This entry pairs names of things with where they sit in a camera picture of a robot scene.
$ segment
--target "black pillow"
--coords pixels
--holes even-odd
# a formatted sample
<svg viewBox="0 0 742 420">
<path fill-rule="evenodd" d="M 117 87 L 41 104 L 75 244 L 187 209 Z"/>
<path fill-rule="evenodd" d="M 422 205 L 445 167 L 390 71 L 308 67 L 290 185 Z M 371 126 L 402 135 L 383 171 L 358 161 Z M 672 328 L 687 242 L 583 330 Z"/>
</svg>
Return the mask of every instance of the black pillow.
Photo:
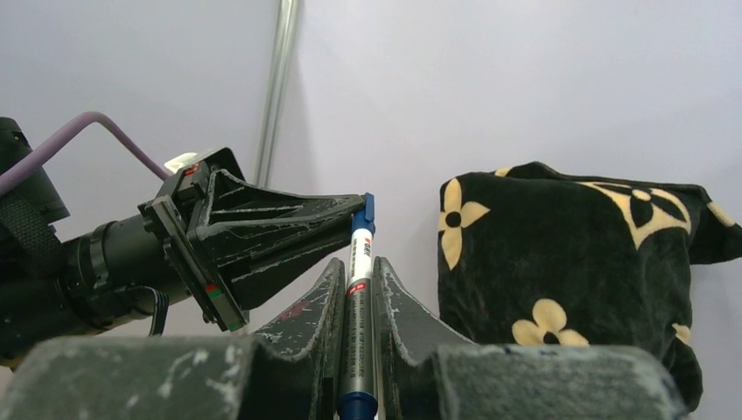
<svg viewBox="0 0 742 420">
<path fill-rule="evenodd" d="M 441 319 L 479 343 L 628 345 L 698 406 L 690 265 L 742 256 L 697 185 L 576 177 L 533 162 L 441 187 Z"/>
</svg>

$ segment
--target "white wall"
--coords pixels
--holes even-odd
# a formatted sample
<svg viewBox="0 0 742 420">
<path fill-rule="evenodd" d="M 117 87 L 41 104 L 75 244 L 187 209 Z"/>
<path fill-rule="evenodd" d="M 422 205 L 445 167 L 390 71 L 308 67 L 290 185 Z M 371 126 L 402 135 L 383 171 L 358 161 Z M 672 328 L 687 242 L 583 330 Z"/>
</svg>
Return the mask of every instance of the white wall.
<svg viewBox="0 0 742 420">
<path fill-rule="evenodd" d="M 277 1 L 3 2 L 0 116 L 39 145 L 80 112 L 100 110 L 156 161 L 231 147 L 252 176 L 268 87 Z M 72 216 L 65 240 L 137 213 L 160 181 L 100 126 L 47 166 Z M 113 332 L 144 336 L 149 321 Z M 165 334 L 217 334 L 192 299 Z M 10 373 L 0 369 L 0 392 Z"/>
<path fill-rule="evenodd" d="M 542 160 L 698 183 L 742 219 L 739 2 L 315 0 L 302 14 L 271 186 L 375 193 L 374 250 L 431 309 L 438 188 L 462 172 Z M 694 271 L 698 418 L 742 412 L 740 271 Z"/>
</svg>

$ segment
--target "pen label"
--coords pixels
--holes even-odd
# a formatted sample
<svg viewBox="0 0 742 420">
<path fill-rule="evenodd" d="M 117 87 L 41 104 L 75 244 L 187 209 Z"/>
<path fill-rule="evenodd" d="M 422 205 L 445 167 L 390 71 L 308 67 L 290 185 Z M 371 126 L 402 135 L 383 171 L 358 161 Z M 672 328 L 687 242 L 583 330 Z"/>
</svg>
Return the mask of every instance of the pen label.
<svg viewBox="0 0 742 420">
<path fill-rule="evenodd" d="M 372 255 L 372 241 L 374 237 L 366 229 L 357 229 L 353 232 L 350 254 L 350 278 L 352 283 L 362 278 L 371 278 L 374 273 L 374 259 Z"/>
</svg>

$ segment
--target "black cylinder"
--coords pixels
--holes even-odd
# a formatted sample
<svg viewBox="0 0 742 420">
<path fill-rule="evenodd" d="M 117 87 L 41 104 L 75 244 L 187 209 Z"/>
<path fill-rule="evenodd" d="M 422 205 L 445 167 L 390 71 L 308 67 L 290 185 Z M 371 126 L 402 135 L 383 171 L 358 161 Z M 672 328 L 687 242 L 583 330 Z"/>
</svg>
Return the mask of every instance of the black cylinder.
<svg viewBox="0 0 742 420">
<path fill-rule="evenodd" d="M 186 286 L 165 258 L 141 215 L 101 225 L 65 242 L 69 267 L 64 284 L 77 312 L 92 325 L 114 328 L 152 311 L 149 286 L 165 293 L 170 305 L 188 298 Z"/>
</svg>

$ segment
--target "red label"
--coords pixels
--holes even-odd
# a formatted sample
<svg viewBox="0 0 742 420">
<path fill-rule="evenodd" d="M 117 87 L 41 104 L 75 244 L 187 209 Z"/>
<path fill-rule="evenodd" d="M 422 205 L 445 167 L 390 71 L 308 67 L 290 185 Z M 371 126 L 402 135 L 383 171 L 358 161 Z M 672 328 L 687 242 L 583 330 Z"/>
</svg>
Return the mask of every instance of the red label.
<svg viewBox="0 0 742 420">
<path fill-rule="evenodd" d="M 183 172 L 183 174 L 186 175 L 186 176 L 193 175 L 193 173 L 196 172 L 197 169 L 199 169 L 199 165 L 201 165 L 201 162 L 198 162 L 197 164 L 195 164 L 195 165 L 191 166 L 190 168 L 186 169 Z"/>
<path fill-rule="evenodd" d="M 280 315 L 278 315 L 278 318 L 285 321 L 286 319 L 292 319 L 299 315 L 301 315 L 302 311 L 309 306 L 309 301 L 306 299 L 302 299 L 298 302 L 296 302 L 294 305 L 291 306 L 291 308 L 281 312 Z"/>
<path fill-rule="evenodd" d="M 348 296 L 354 294 L 356 291 L 361 291 L 363 289 L 366 289 L 366 284 L 365 283 L 358 283 L 355 286 L 353 286 L 350 289 L 348 289 Z"/>
</svg>

